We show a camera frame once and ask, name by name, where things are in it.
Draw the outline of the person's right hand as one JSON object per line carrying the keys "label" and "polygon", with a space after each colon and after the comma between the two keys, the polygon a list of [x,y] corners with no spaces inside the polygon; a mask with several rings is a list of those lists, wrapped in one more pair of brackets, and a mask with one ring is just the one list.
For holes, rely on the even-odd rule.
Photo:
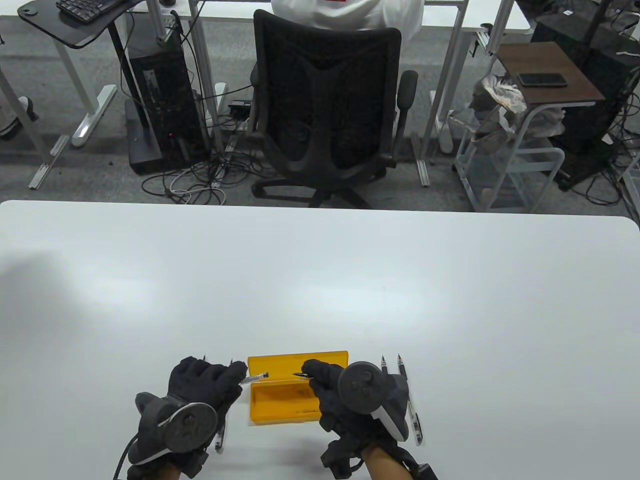
{"label": "person's right hand", "polygon": [[343,370],[343,366],[320,359],[308,359],[302,364],[301,372],[310,377],[309,386],[318,398],[322,429],[338,434],[341,439],[348,439],[357,455],[372,446],[397,447],[397,440],[380,420],[370,414],[355,413],[341,400],[338,382]]}

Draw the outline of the person's left hand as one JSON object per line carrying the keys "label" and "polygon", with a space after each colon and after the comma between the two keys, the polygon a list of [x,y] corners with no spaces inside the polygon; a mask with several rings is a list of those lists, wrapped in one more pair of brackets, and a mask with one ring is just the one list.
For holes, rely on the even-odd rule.
{"label": "person's left hand", "polygon": [[184,402],[211,406],[217,414],[217,434],[223,429],[231,406],[243,392],[241,383],[247,372],[243,361],[220,365],[190,356],[171,371],[167,393]]}

